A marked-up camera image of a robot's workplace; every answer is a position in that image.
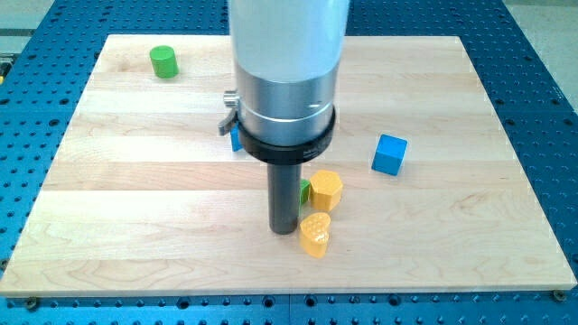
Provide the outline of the blue block behind arm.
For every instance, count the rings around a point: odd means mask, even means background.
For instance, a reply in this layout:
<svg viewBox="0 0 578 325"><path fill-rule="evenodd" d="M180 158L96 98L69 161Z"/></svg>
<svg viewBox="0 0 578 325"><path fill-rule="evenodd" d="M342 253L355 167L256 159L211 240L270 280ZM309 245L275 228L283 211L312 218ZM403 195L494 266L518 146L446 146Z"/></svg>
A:
<svg viewBox="0 0 578 325"><path fill-rule="evenodd" d="M231 149L233 152L238 152L243 148L242 143L240 142L239 132L238 132L238 125L234 125L230 130L230 142L231 142Z"/></svg>

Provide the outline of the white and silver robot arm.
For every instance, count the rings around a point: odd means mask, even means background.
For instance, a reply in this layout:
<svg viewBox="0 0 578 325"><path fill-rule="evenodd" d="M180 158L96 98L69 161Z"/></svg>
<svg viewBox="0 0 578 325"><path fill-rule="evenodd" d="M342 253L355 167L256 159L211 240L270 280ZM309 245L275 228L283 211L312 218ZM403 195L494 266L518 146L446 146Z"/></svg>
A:
<svg viewBox="0 0 578 325"><path fill-rule="evenodd" d="M267 165L269 227L297 228L303 163L330 145L348 0L231 0L235 89L219 133Z"/></svg>

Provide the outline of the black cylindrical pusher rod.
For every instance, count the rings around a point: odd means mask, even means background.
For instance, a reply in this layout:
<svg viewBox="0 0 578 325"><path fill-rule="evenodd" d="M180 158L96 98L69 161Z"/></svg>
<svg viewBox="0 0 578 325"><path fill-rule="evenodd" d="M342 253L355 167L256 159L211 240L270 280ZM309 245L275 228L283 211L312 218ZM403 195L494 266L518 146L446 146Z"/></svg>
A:
<svg viewBox="0 0 578 325"><path fill-rule="evenodd" d="M297 228L301 205L301 165L267 165L269 227L279 235Z"/></svg>

